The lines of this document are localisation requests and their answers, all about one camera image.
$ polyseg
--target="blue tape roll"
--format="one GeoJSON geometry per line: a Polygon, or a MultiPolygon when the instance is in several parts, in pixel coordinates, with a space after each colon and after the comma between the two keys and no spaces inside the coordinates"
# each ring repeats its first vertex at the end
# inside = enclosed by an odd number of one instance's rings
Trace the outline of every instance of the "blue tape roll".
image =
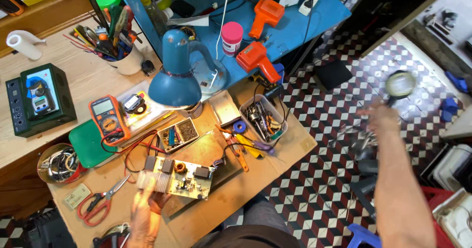
{"type": "Polygon", "coordinates": [[[236,133],[241,134],[246,130],[246,124],[239,120],[233,124],[233,129],[236,133]]]}

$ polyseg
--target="pink container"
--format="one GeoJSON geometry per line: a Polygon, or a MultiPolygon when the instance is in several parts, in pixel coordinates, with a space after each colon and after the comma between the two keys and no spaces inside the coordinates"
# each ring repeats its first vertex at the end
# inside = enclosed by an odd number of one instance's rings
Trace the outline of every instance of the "pink container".
{"type": "Polygon", "coordinates": [[[234,57],[243,40],[243,27],[237,22],[228,22],[221,29],[221,38],[223,40],[223,52],[227,56],[234,57]]]}

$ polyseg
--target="magnifying glass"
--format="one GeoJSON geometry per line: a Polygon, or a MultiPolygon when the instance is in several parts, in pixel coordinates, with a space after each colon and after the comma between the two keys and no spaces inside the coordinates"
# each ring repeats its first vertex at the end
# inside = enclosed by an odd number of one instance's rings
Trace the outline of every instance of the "magnifying glass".
{"type": "Polygon", "coordinates": [[[400,99],[408,97],[414,90],[416,79],[408,71],[398,70],[388,76],[385,82],[385,91],[390,97],[386,103],[392,105],[400,99]]]}

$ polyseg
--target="circuit board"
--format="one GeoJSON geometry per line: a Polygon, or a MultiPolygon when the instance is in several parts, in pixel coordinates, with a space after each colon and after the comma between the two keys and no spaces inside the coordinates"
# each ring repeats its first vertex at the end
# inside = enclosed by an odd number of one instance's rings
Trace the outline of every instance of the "circuit board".
{"type": "Polygon", "coordinates": [[[214,167],[156,157],[153,171],[141,171],[137,185],[144,189],[150,177],[156,179],[157,192],[194,199],[208,199],[214,167]]]}

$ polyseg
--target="blue table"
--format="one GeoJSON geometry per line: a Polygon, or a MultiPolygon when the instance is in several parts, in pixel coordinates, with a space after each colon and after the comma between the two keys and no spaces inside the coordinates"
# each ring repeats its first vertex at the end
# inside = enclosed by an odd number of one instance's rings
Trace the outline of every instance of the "blue table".
{"type": "MultiPolygon", "coordinates": [[[[144,6],[139,0],[124,0],[134,12],[134,16],[141,29],[145,33],[149,42],[153,46],[157,55],[162,58],[162,42],[152,27],[152,23],[147,16],[144,6]]],[[[227,5],[227,10],[230,10],[240,5],[243,0],[236,0],[227,5]]],[[[280,57],[284,56],[288,52],[291,52],[298,46],[301,46],[304,41],[305,31],[308,24],[308,17],[298,12],[299,5],[285,8],[285,14],[280,20],[279,24],[275,28],[265,25],[263,35],[271,35],[270,39],[266,42],[267,55],[270,61],[275,61],[280,57]]],[[[223,6],[221,5],[216,11],[210,15],[215,15],[223,12],[223,6]]],[[[351,12],[344,6],[339,0],[318,0],[314,10],[312,11],[310,27],[305,42],[315,38],[328,28],[335,24],[345,20],[351,16],[351,12]]],[[[221,17],[215,17],[215,22],[221,22],[221,17]]],[[[246,2],[240,8],[230,11],[225,16],[225,22],[235,21],[241,24],[244,29],[244,39],[250,40],[247,33],[251,30],[252,22],[255,17],[254,4],[246,2]]],[[[220,26],[210,22],[209,27],[195,27],[197,32],[198,40],[209,48],[209,51],[213,58],[216,58],[216,41],[218,34],[220,33],[220,26]]],[[[228,57],[223,53],[221,47],[221,41],[218,47],[218,59],[225,65],[229,72],[230,79],[227,83],[227,87],[234,85],[241,79],[248,76],[248,74],[242,70],[236,63],[236,59],[228,57]]],[[[191,61],[195,62],[201,59],[201,55],[197,52],[192,53],[191,61]]]]}

